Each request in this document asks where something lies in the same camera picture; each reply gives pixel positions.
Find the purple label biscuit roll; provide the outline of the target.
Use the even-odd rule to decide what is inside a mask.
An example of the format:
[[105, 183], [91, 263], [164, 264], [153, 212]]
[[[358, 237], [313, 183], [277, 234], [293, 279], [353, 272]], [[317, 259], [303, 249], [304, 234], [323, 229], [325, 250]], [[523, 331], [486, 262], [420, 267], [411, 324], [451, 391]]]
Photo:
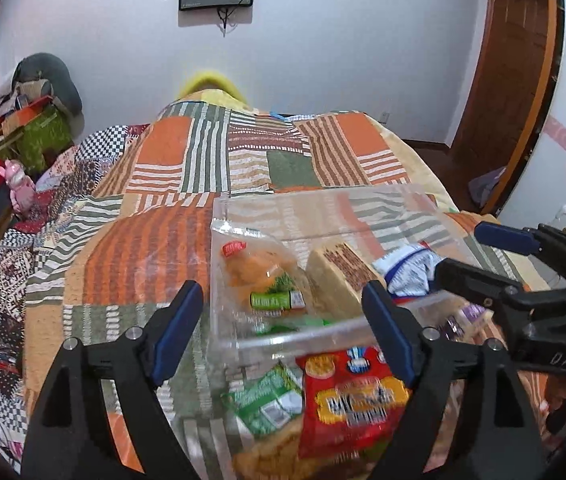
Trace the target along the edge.
[[438, 329], [449, 340], [472, 342], [492, 319], [493, 314], [492, 310], [477, 304], [467, 304], [457, 312], [447, 315], [438, 325]]

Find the blue white snack bag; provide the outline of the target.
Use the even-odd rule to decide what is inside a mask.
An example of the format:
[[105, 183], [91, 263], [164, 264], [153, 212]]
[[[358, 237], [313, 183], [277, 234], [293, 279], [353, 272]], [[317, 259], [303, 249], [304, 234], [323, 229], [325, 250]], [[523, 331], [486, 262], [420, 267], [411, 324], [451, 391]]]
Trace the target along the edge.
[[436, 292], [435, 270], [444, 260], [423, 244], [402, 245], [372, 262], [372, 268], [384, 278], [389, 296], [411, 300]]

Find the red noodle snack bag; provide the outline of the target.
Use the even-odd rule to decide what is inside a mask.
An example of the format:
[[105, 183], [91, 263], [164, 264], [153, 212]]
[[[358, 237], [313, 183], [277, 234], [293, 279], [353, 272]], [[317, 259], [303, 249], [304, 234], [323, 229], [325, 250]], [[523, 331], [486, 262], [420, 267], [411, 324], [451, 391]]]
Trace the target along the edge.
[[376, 346], [301, 356], [304, 415], [298, 455], [357, 452], [387, 440], [400, 422], [410, 390]]

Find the beige cracker block pack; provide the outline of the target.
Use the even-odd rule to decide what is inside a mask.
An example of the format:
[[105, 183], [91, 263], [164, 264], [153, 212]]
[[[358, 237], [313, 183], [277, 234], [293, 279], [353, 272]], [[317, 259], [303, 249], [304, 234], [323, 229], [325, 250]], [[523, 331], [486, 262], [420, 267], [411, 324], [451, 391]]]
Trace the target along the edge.
[[315, 308], [330, 321], [362, 316], [364, 286], [372, 281], [385, 284], [371, 264], [345, 242], [315, 248], [308, 257], [306, 275], [315, 298]]

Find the bread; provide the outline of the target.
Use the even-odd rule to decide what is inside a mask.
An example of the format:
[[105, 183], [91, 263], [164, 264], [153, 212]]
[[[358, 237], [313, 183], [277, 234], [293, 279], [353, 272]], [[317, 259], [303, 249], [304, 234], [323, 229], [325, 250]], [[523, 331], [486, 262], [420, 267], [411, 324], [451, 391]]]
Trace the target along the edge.
[[304, 393], [293, 372], [278, 362], [266, 374], [222, 396], [253, 437], [233, 456], [242, 479], [311, 479], [326, 467], [321, 458], [299, 456]]

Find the orange pastry clear pack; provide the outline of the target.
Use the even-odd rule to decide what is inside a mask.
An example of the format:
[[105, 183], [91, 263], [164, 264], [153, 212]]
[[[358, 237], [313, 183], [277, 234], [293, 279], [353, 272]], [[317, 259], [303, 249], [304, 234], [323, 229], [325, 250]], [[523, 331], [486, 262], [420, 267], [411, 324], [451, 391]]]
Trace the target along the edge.
[[275, 237], [229, 220], [211, 221], [211, 292], [241, 323], [313, 310], [312, 291], [294, 253]]

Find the checkered patterned blanket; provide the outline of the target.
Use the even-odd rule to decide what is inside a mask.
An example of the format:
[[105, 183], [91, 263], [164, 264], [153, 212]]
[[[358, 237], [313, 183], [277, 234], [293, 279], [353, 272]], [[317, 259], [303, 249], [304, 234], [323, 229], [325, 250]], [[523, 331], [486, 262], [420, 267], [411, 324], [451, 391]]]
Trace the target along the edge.
[[64, 271], [78, 245], [96, 229], [95, 189], [109, 169], [146, 130], [115, 125], [98, 130], [57, 156], [36, 182], [27, 219], [0, 240], [0, 442], [25, 439], [24, 401], [26, 289], [45, 270]]

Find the wooden wardrobe with sliding door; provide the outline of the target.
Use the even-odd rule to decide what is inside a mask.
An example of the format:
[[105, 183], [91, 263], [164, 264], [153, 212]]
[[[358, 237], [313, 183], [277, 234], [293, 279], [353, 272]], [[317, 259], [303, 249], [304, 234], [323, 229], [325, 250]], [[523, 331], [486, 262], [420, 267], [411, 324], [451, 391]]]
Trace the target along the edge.
[[510, 226], [531, 226], [551, 220], [566, 206], [566, 0], [560, 1], [556, 36], [560, 50], [558, 72], [548, 78], [550, 101], [541, 107], [544, 123], [530, 133], [533, 145], [521, 158], [524, 168], [500, 180], [504, 192], [492, 190], [482, 214], [492, 214]]

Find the brown wooden door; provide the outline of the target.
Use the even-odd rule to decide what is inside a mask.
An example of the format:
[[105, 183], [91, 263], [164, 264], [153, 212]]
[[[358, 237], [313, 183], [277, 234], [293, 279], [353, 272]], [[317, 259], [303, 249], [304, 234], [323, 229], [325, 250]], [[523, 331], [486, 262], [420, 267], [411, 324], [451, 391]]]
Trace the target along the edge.
[[481, 212], [507, 199], [549, 89], [558, 0], [487, 0], [480, 55], [452, 157], [470, 179], [499, 169]]

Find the patchwork striped quilt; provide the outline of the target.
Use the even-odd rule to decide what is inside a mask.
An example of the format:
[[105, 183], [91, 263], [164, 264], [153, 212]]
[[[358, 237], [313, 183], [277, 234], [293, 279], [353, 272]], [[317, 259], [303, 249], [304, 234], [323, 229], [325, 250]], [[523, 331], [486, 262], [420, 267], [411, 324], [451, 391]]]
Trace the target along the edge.
[[222, 394], [277, 359], [260, 350], [251, 364], [237, 363], [241, 335], [219, 307], [213, 220], [272, 235], [299, 263], [330, 240], [365, 261], [425, 242], [529, 289], [548, 286], [530, 258], [478, 244], [477, 214], [457, 208], [422, 156], [359, 112], [277, 118], [206, 90], [146, 127], [91, 134], [55, 169], [73, 178], [89, 162], [103, 174], [86, 192], [57, 187], [27, 284], [25, 406], [36, 406], [64, 338], [113, 340], [193, 280], [204, 291], [203, 316], [158, 399], [206, 478], [233, 477], [233, 457], [256, 441]]

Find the clear plastic storage bin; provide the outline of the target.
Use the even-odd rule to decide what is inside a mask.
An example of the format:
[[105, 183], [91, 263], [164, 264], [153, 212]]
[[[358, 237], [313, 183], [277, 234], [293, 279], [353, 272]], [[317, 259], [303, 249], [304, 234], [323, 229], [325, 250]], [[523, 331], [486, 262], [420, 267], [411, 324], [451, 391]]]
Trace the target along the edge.
[[208, 356], [228, 366], [370, 344], [373, 262], [409, 245], [473, 263], [415, 184], [220, 197], [213, 203]]

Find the pink rabbit toy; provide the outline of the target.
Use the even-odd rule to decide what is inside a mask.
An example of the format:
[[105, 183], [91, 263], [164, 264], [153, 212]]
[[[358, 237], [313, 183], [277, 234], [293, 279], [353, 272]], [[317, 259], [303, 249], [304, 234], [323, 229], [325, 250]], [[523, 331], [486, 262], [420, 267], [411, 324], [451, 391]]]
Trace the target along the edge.
[[26, 216], [32, 207], [36, 187], [33, 180], [26, 174], [21, 162], [6, 159], [0, 167], [0, 176], [10, 190], [10, 202], [16, 214]]

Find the green cardboard box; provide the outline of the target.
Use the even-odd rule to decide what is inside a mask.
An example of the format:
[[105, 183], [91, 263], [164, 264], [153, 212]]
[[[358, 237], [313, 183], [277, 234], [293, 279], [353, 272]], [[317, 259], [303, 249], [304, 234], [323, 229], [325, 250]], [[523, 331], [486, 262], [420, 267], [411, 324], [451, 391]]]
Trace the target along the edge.
[[24, 166], [26, 174], [37, 178], [73, 145], [65, 115], [50, 104], [0, 142], [0, 159], [17, 160]]

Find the grey green pillow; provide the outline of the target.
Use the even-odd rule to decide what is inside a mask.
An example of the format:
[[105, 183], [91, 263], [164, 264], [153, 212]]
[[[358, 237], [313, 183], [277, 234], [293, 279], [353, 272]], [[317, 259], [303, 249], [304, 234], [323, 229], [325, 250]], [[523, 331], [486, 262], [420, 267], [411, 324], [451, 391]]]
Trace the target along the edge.
[[12, 89], [17, 88], [51, 96], [52, 103], [70, 118], [82, 113], [80, 94], [66, 64], [51, 53], [35, 53], [18, 63], [12, 78]]

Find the yellow bed footboard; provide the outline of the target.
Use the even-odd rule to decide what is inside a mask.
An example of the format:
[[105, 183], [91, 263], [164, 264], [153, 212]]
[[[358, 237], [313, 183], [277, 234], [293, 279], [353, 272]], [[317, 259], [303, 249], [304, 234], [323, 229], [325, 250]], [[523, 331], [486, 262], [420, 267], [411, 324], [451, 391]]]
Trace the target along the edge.
[[185, 84], [178, 91], [177, 98], [184, 99], [186, 96], [198, 91], [219, 90], [225, 92], [236, 101], [243, 104], [247, 103], [247, 99], [237, 89], [236, 85], [225, 75], [215, 72], [214, 70], [203, 70], [196, 73], [185, 81]]

